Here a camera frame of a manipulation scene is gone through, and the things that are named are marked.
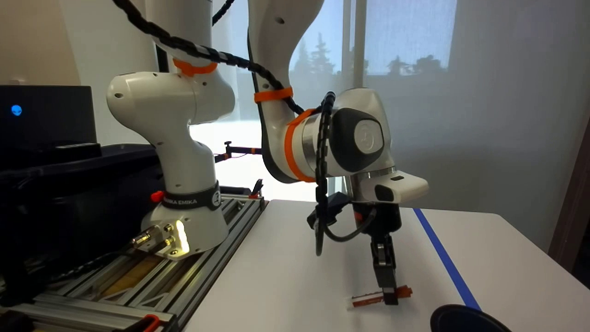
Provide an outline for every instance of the metal rail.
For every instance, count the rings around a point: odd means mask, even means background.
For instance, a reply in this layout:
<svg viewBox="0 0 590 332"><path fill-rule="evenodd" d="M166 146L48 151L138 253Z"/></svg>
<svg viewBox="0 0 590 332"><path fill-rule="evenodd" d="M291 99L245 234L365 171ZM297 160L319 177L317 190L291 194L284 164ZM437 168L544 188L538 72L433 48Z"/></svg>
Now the metal rail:
<svg viewBox="0 0 590 332"><path fill-rule="evenodd" d="M35 319L42 330L125 330L147 313L164 330L180 330L265 206L263 199L225 195L221 210L227 240L215 249L169 262L147 254L123 254L9 310Z"/></svg>

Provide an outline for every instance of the computer screen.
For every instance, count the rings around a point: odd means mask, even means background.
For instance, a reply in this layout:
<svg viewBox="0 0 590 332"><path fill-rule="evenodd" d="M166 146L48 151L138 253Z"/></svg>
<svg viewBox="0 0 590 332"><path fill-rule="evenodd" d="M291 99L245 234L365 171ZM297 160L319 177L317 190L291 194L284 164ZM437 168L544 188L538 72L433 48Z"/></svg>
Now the computer screen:
<svg viewBox="0 0 590 332"><path fill-rule="evenodd" d="M90 87L0 85L0 168L96 146Z"/></svg>

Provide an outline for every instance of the white table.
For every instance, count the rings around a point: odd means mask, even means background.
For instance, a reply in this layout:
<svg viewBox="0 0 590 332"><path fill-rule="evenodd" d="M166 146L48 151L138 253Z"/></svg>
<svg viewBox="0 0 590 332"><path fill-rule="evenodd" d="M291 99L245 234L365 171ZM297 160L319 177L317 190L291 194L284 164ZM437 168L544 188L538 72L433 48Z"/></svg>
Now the white table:
<svg viewBox="0 0 590 332"><path fill-rule="evenodd" d="M392 234L400 306L348 310L352 295L376 291L369 236L324 243L315 256L306 223L313 203L271 201L186 330L204 332L426 332L440 304L459 302L446 265L416 210L402 208ZM474 300L510 330L586 332L590 291L514 227L494 214L422 210ZM335 232L354 229L350 208Z"/></svg>

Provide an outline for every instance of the tree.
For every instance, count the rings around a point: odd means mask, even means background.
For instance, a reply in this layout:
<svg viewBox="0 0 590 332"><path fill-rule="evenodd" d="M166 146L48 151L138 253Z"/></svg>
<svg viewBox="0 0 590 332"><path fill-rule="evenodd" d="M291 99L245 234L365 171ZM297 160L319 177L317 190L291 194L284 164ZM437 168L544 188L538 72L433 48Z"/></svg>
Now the tree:
<svg viewBox="0 0 590 332"><path fill-rule="evenodd" d="M295 74L310 74L311 72L311 59L306 42L300 42L297 51Z"/></svg>
<svg viewBox="0 0 590 332"><path fill-rule="evenodd" d="M416 63L413 64L413 72L415 74L440 74L442 66L440 61L437 61L433 55L426 55L416 59Z"/></svg>
<svg viewBox="0 0 590 332"><path fill-rule="evenodd" d="M389 61L389 75L404 75L404 74L409 74L409 64L404 63L400 57L394 57L392 61Z"/></svg>
<svg viewBox="0 0 590 332"><path fill-rule="evenodd" d="M333 75L333 63L328 59L328 50L322 35L317 35L315 50L311 51L311 74L328 77Z"/></svg>

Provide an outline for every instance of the black box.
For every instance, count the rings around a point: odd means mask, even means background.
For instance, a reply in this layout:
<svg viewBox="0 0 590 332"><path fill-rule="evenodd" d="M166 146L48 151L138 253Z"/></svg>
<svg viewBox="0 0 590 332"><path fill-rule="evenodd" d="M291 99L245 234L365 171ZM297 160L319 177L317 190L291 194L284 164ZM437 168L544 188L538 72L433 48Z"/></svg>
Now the black box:
<svg viewBox="0 0 590 332"><path fill-rule="evenodd" d="M107 146L99 157L0 171L0 275L5 299L120 251L162 190L151 146Z"/></svg>
<svg viewBox="0 0 590 332"><path fill-rule="evenodd" d="M83 85L0 85L0 170L97 157Z"/></svg>

